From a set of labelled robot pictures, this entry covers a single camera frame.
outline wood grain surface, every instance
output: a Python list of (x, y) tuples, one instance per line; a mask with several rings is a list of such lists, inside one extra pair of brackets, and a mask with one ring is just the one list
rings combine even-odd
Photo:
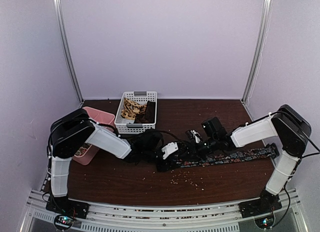
[[(115, 114), (119, 102), (85, 101), (84, 106)], [(184, 139), (186, 130), (195, 129), (205, 138), (201, 122), (214, 116), (227, 131), (250, 120), (237, 100), (158, 100), (156, 128)], [(71, 162), (68, 192), (74, 199), (125, 205), (217, 203), (259, 196), (273, 169), (270, 159), (261, 159), (158, 173), (154, 164), (128, 164), (100, 150), (87, 166)]]

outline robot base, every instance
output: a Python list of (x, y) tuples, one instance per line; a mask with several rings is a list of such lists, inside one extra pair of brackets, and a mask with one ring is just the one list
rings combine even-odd
[[(63, 213), (64, 215), (73, 218), (83, 218), (86, 219), (87, 218), (87, 213), (89, 210), (89, 204), (87, 203), (83, 203), (83, 202), (79, 202), (79, 201), (73, 201), (73, 200), (69, 200), (68, 199), (68, 207), (70, 209), (66, 210), (65, 213)], [(56, 206), (55, 203), (51, 202), (51, 198), (49, 197), (48, 202), (46, 204), (46, 210), (55, 212), (55, 213), (62, 213), (62, 211), (60, 210), (60, 208), (58, 208)]]
[(242, 202), (239, 204), (239, 209), (242, 215), (242, 218), (248, 218), (252, 216), (258, 216), (264, 213), (272, 212), (282, 208), (282, 204), (278, 199), (276, 199), (267, 210), (261, 211), (261, 199), (250, 200)]

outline dark patterned cloth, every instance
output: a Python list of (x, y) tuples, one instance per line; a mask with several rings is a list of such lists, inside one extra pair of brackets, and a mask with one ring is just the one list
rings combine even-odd
[(254, 159), (261, 158), (276, 158), (279, 156), (278, 149), (274, 143), (268, 144), (265, 148), (256, 148), (249, 150), (240, 150), (228, 155), (207, 155), (206, 159), (201, 161), (180, 161), (176, 160), (176, 168), (194, 167), (194, 166), (209, 166), (215, 164), (225, 164), (225, 163), (239, 163), (247, 162)]

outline vertical metal post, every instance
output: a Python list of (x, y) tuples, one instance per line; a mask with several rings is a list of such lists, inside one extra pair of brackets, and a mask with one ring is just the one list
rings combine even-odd
[(266, 32), (267, 32), (267, 27), (268, 27), (269, 18), (270, 18), (271, 3), (272, 3), (272, 0), (264, 0), (258, 40), (256, 43), (256, 48), (254, 52), (250, 74), (249, 74), (248, 81), (247, 81), (243, 98), (242, 98), (242, 102), (244, 104), (247, 104), (247, 101), (250, 96), (250, 92), (253, 88), (254, 80), (258, 71), (258, 65), (261, 59), (261, 52), (266, 39)]
[(61, 35), (61, 40), (62, 40), (65, 61), (66, 61), (67, 67), (68, 67), (70, 77), (71, 77), (73, 88), (75, 90), (75, 93), (77, 95), (79, 103), (81, 104), (84, 101), (84, 99), (83, 99), (81, 91), (80, 91), (79, 83), (78, 83), (77, 76), (75, 73), (75, 68), (74, 68), (74, 65), (73, 65), (73, 62), (71, 59), (70, 49), (69, 49), (66, 30), (65, 30), (64, 18), (63, 18), (63, 14), (62, 14), (61, 1), (60, 0), (53, 0), (53, 4), (54, 4), (55, 13), (56, 13), (56, 17), (57, 17), (59, 28), (60, 28), (60, 35)]

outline white wall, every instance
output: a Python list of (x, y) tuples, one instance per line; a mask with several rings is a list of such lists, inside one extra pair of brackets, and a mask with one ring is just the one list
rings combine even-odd
[[(273, 0), (270, 27), (249, 110), (259, 118), (282, 104), (296, 109), (312, 126), (320, 145), (320, 0)], [(315, 152), (309, 144), (306, 153)], [(296, 187), (312, 231), (319, 231), (320, 156), (306, 158)]]
[(264, 0), (61, 0), (82, 95), (242, 97)]
[(50, 124), (78, 107), (53, 0), (0, 0), (0, 231), (16, 231), (47, 166)]

